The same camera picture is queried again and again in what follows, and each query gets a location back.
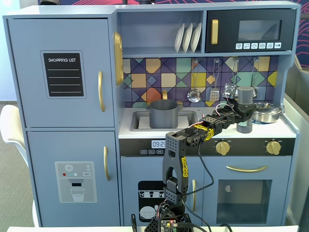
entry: white plate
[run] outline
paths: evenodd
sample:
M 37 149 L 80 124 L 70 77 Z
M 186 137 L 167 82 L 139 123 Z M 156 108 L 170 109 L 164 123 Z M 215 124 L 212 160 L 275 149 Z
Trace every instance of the white plate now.
M 195 52 L 196 48 L 197 48 L 197 44 L 201 35 L 201 31 L 202 31 L 202 24 L 199 23 L 197 28 L 194 30 L 193 35 L 192 35 L 192 39 L 191 39 L 191 50 L 192 52 Z
M 175 40 L 175 50 L 176 50 L 176 52 L 179 51 L 180 45 L 182 44 L 183 31 L 184 31 L 184 23 L 180 27 L 180 29 L 178 30 L 178 33 L 177 33 L 177 36 L 176 36 L 176 40 Z
M 189 44 L 190 44 L 192 27 L 193 27 L 193 24 L 191 23 L 184 35 L 184 39 L 183 39 L 183 51 L 184 52 L 187 52 Z

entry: microwave window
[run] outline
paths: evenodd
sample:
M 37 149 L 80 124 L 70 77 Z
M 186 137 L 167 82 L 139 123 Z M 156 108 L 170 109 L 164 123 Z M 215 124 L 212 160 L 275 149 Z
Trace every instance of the microwave window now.
M 281 20 L 244 20 L 239 23 L 239 41 L 278 40 Z

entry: white table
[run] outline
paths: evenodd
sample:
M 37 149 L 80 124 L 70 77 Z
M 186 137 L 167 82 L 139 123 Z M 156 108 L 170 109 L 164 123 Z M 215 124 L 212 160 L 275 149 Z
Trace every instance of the white table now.
M 144 232 L 145 227 L 138 227 Z M 297 232 L 298 226 L 232 227 L 233 232 Z M 228 232 L 226 227 L 211 227 L 212 232 Z M 7 232 L 132 232 L 132 227 L 10 227 Z

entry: gold door handle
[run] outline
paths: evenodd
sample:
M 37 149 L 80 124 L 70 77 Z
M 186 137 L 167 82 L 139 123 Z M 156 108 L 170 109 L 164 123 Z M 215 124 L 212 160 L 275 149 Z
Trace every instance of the gold door handle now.
M 213 19 L 211 24 L 211 44 L 218 44 L 219 20 Z
M 196 181 L 192 180 L 192 190 L 195 191 L 197 189 L 196 187 Z M 192 203 L 192 211 L 195 211 L 195 205 L 197 203 L 197 193 L 193 193 L 193 203 Z
M 103 79 L 102 71 L 99 71 L 98 73 L 98 99 L 100 101 L 101 110 L 102 112 L 104 112 L 105 107 L 104 107 L 103 93 L 102 93 L 102 79 Z
M 120 85 L 124 81 L 124 63 L 122 55 L 122 39 L 118 32 L 114 33 L 115 70 L 116 83 Z
M 110 176 L 108 175 L 108 166 L 107 166 L 107 146 L 104 146 L 104 171 L 107 181 L 110 181 Z
M 163 100 L 167 100 L 168 99 L 168 91 L 166 89 L 164 89 L 162 91 L 162 99 Z
M 237 167 L 233 167 L 233 166 L 227 166 L 226 168 L 236 171 L 236 172 L 242 172 L 242 173 L 257 173 L 257 172 L 261 172 L 263 170 L 265 170 L 267 168 L 267 166 L 262 166 L 256 169 L 242 169 L 242 168 L 237 168 Z

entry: oven window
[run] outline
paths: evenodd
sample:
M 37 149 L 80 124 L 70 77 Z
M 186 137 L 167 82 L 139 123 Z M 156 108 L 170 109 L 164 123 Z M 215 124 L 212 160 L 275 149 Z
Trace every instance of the oven window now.
M 244 20 L 239 23 L 239 41 L 278 40 L 281 20 Z
M 271 180 L 219 180 L 217 223 L 266 224 Z

